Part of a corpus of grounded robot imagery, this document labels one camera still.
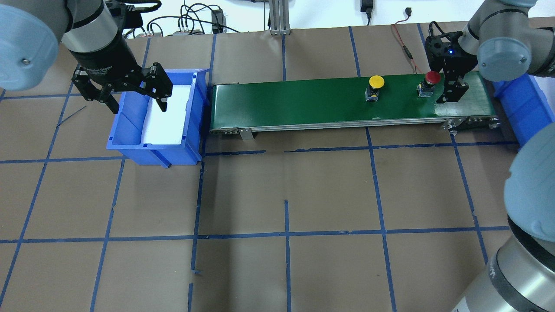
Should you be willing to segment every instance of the metal post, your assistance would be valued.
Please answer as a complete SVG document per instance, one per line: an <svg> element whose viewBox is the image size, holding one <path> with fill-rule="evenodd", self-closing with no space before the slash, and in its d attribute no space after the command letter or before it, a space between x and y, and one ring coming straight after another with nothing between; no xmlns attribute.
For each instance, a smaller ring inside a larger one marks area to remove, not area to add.
<svg viewBox="0 0 555 312"><path fill-rule="evenodd" d="M273 36L290 34L289 0L269 0L270 2L270 33Z"/></svg>

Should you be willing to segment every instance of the red wire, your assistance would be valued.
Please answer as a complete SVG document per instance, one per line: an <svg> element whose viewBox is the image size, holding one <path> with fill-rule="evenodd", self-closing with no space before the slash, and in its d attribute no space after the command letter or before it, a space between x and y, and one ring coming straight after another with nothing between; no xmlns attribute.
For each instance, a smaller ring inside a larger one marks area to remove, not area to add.
<svg viewBox="0 0 555 312"><path fill-rule="evenodd" d="M399 37L399 41L401 41L401 43L400 43L400 44L401 44L401 48L402 48L403 46L405 46L405 43L403 42L403 39L401 38L401 35L399 34L399 30L397 29L397 24L398 24L398 23L401 23L401 22L406 22L406 21L408 21L408 17L405 18L405 19L403 19L402 21L397 21L397 22L395 22L395 24L391 24L391 26L393 27L393 29L395 29L395 32L397 33L397 36ZM414 66L415 66L415 73L416 73L416 69L418 69L418 70L420 71L420 73L422 73L422 70L420 69L420 67L418 67L418 65L416 65L415 60L412 59L411 62L412 62L412 64L414 64Z"/></svg>

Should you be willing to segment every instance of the black cable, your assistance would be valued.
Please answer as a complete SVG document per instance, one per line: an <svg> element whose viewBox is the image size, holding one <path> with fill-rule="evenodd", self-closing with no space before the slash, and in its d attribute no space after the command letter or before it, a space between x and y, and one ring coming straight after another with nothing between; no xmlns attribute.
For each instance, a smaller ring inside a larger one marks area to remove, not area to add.
<svg viewBox="0 0 555 312"><path fill-rule="evenodd" d="M130 4L154 4L151 7L144 7L144 8L135 8L136 12L140 13L150 13L154 12L162 6L162 1L160 0L124 0L123 3L130 3Z"/></svg>
<svg viewBox="0 0 555 312"><path fill-rule="evenodd" d="M199 10L194 11L194 10L193 10L193 7L194 7L194 6L203 6L203 7L202 7L201 9L199 9ZM218 20L218 16L216 15L216 13L214 12L214 10L213 10L210 6L216 6L216 7L218 7L218 9L221 9L221 7L220 7L219 5L211 4L211 5L207 6L206 4L203 4L203 3L194 3L194 4L192 4L192 5L189 7L189 9L193 10L192 12L195 12L195 14L196 14L196 12L198 12L198 11L201 11L201 10L204 10L204 9L209 9L209 10L211 11L211 13L214 15L214 17L216 18L216 23L219 25L219 24L220 24L220 21Z"/></svg>
<svg viewBox="0 0 555 312"><path fill-rule="evenodd" d="M66 12L68 13L68 25L65 28L65 32L69 32L72 28L73 28L73 14L71 13L71 10L68 7L68 0L64 1L64 7Z"/></svg>
<svg viewBox="0 0 555 312"><path fill-rule="evenodd" d="M183 7L185 7L187 9L187 14L185 14L185 15L188 16L189 15L189 9L191 9L191 7L186 6L186 5L182 5L181 9L180 9L180 12L179 12L181 16L183 16ZM199 15L196 13L197 11L191 11L191 12L193 12L195 14L196 18L200 20ZM189 25L187 23L186 18L179 18L177 20L178 26L179 26L180 22L181 22L181 27L183 29L185 29L185 27L189 28ZM204 33L205 31L204 31L203 24L202 23L199 23L199 24L200 24L200 30ZM193 21L193 25L191 26L191 31L189 32L189 34L193 34L194 29L195 29L195 21Z"/></svg>
<svg viewBox="0 0 555 312"><path fill-rule="evenodd" d="M154 34L154 29L152 28L152 25L156 25L158 26L158 28L160 28L160 35L162 35L162 37L164 36L164 31L162 31L162 27L160 27L160 25L158 25L157 23L150 23L150 31L152 32L152 34Z"/></svg>
<svg viewBox="0 0 555 312"><path fill-rule="evenodd" d="M443 29L441 29L441 27L437 24L436 21L432 21L430 23L430 25L428 26L428 33L430 36L433 36L433 25L435 25L437 27L437 30L439 30L442 34L445 34L445 32L443 31Z"/></svg>
<svg viewBox="0 0 555 312"><path fill-rule="evenodd" d="M123 34L123 37L127 39L127 37L135 30L135 28L131 29L130 31Z"/></svg>
<svg viewBox="0 0 555 312"><path fill-rule="evenodd" d="M148 28L148 26L149 26L150 24L152 24L152 22L157 21L157 20L159 20L159 19L161 19L161 18L185 18L185 19L189 19L189 20L191 20L191 21L197 21L197 22L201 22L201 23L207 23L207 24L212 24L212 25L220 26L220 27L223 27L223 28L227 28L227 29L229 29L229 30L231 30L231 31L234 31L234 32L236 32L236 33L240 33L240 31L238 31L238 30L236 30L236 29L233 29L233 28L231 28L231 27L224 26L224 25L221 25L221 24L212 23L212 22L208 22L208 21L201 21L201 20L199 20L199 19L194 19L194 18L192 18L192 17L190 17L190 16L170 16L170 15L167 15L167 16L156 17L156 18L154 18L153 20L151 20L150 22L147 23L147 28Z"/></svg>

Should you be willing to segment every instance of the white wall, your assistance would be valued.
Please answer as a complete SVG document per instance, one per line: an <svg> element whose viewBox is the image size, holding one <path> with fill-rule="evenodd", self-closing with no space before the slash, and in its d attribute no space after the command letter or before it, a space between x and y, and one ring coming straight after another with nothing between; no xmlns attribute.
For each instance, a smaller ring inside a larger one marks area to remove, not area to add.
<svg viewBox="0 0 555 312"><path fill-rule="evenodd" d="M196 3L185 0L187 5ZM467 21L483 0L374 0L371 25L391 24L404 19L405 7L412 7L412 17L408 22L426 23L430 21ZM163 0L162 7L143 15L146 22L165 15L179 15L181 0ZM224 10L227 25L241 32L262 31L268 20L268 4L264 16L264 4L249 0L210 0L204 4L218 4ZM366 25L366 14L360 12L360 0L289 0L291 28L328 28ZM208 10L199 12L201 19L210 21ZM539 0L530 10L530 17L555 16L554 0ZM177 31L174 18L163 19L159 24L164 34Z"/></svg>

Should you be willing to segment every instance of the cable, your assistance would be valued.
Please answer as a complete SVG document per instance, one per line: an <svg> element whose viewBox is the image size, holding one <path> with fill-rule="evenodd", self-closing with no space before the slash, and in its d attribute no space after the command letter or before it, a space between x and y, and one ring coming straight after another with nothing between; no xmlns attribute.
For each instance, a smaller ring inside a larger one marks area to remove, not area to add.
<svg viewBox="0 0 555 312"><path fill-rule="evenodd" d="M131 29L130 31L128 31L128 32L126 32L126 33L124 33L124 34L123 34L123 37L127 39L127 38L129 37L129 35L130 35L134 30L135 30L135 28Z"/></svg>
<svg viewBox="0 0 555 312"><path fill-rule="evenodd" d="M150 31L152 32L152 34L154 34L154 29L152 28L152 25L156 25L158 26L158 28L160 28L160 35L162 35L162 37L164 36L164 31L162 31L162 27L160 27L160 25L158 25L157 23L150 23Z"/></svg>
<svg viewBox="0 0 555 312"><path fill-rule="evenodd" d="M400 41L401 48L403 48L403 51L405 51L405 54L407 55L409 61L415 66L415 74L417 74L417 71L416 71L417 69L418 69L418 71L420 71L420 73L422 73L422 70L420 69L420 67L418 67L418 65L416 65L416 62L415 62L414 58L412 57L412 53L406 47L405 43L403 42L403 38L401 38L401 34L399 34L399 30L397 29L397 24L408 21L408 19L412 15L412 9L411 8L406 8L405 13L407 14L407 18L402 19L400 21L397 21L397 22L395 22L395 24L391 24L391 27L397 33L397 36L398 36L399 41Z"/></svg>
<svg viewBox="0 0 555 312"><path fill-rule="evenodd" d="M186 6L186 5L182 5L182 6L181 6L180 15L183 16L183 8L184 8L184 7L187 9L187 13L186 13L185 15L188 16L188 15L189 15L189 10L191 9L191 7L188 7L188 6ZM200 11L200 10L197 10L197 11L194 11L194 10L193 10L193 11L191 11L191 12L193 12L193 13L195 14L196 18L200 20L199 15L197 14L198 11ZM186 19L186 18L179 18L179 19L177 20L178 26L179 26L179 23L180 23L180 22L181 22L181 27L182 27L183 29L185 29L185 27L189 28L189 25L188 25L188 23L187 23L187 19ZM201 30L203 33L205 33L203 24L202 24L202 23L199 23L199 24L200 24L200 30ZM189 32L189 34L193 34L194 29L195 29L195 21L193 21L193 25L191 26L191 31Z"/></svg>
<svg viewBox="0 0 555 312"><path fill-rule="evenodd" d="M192 18L192 17L190 17L190 16L186 16L186 15L185 15L185 16L170 16L170 15L167 15L167 16L156 17L156 18L154 18L153 20L151 20L150 22L148 22L147 28L148 28L148 26L149 26L150 24L152 24L152 22L157 21L157 20L159 20L159 19L161 19L161 18L185 18L185 19L189 19L189 20L191 20L191 21L197 21L197 22L201 22L201 23L207 23L207 24L211 24L211 25L220 26L220 27L223 27L223 28L227 28L227 29L229 29L229 30L231 30L231 31L234 31L234 32L236 32L236 33L240 33L240 31L238 31L238 30L236 30L236 29L233 29L233 28L231 28L231 27L224 26L224 25L221 25L221 24L212 23L212 22L208 22L208 21L201 21L201 20L199 20L199 19L194 19L194 18Z"/></svg>
<svg viewBox="0 0 555 312"><path fill-rule="evenodd" d="M160 0L124 0L122 2L130 3L130 4L146 4L146 3L154 4L151 7L135 8L135 11L140 13L154 12L162 6L162 1Z"/></svg>
<svg viewBox="0 0 555 312"><path fill-rule="evenodd" d="M214 15L214 17L216 18L216 24L217 24L217 25L220 25L220 21L218 20L218 16L217 16L216 13L214 12L214 10L211 8L211 6L214 6L214 7L217 7L218 9L221 10L221 7L220 7L219 5L217 5L217 4L210 4L210 5L207 6L206 4L203 4L203 3L194 3L194 4L191 5L189 8L190 8L191 10L193 10L193 7L194 7L194 6L203 6L201 9L196 10L196 11L193 11L193 12L195 12L195 15L196 15L196 12L198 12L198 11L201 11L201 10L204 10L204 9L209 9L209 10L211 11L211 13Z"/></svg>
<svg viewBox="0 0 555 312"><path fill-rule="evenodd" d="M68 7L68 0L64 0L65 11L68 13L68 25L65 28L65 32L69 32L73 28L73 14Z"/></svg>
<svg viewBox="0 0 555 312"><path fill-rule="evenodd" d="M436 21L432 21L430 23L430 25L428 26L428 33L430 34L430 36L433 36L433 25L435 25L437 27L437 30L440 31L441 34L445 34L445 32L443 31L443 29L441 29L441 27L437 24Z"/></svg>

